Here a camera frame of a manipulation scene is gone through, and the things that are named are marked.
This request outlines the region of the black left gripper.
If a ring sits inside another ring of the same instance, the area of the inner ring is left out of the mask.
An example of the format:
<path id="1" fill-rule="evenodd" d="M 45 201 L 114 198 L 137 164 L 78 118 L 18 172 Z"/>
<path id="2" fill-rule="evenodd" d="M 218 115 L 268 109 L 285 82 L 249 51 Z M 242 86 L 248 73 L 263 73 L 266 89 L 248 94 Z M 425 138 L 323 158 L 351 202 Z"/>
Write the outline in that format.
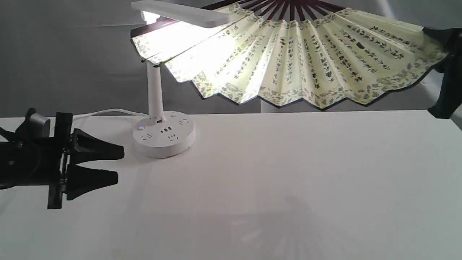
<path id="1" fill-rule="evenodd" d="M 68 201 L 118 183 L 115 171 L 91 169 L 76 164 L 89 161 L 115 161 L 125 157 L 123 146 L 107 143 L 74 129 L 73 114 L 57 113 L 53 136 L 33 132 L 32 115 L 14 131 L 1 128 L 1 189 L 16 186 L 48 186 L 48 209 L 61 209 L 65 176 L 62 158 L 71 140 L 71 164 L 67 169 L 65 194 Z"/>

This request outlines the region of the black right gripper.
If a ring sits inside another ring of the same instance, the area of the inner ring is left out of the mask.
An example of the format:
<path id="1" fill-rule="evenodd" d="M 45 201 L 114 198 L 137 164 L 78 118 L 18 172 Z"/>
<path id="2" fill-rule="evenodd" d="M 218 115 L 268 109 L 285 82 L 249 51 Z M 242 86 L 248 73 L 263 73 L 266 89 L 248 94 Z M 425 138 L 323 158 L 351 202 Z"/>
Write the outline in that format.
<path id="1" fill-rule="evenodd" d="M 424 27 L 423 33 L 437 40 L 448 53 L 434 67 L 434 70 L 444 76 L 437 102 L 428 109 L 435 118 L 448 120 L 462 102 L 462 30 Z"/>

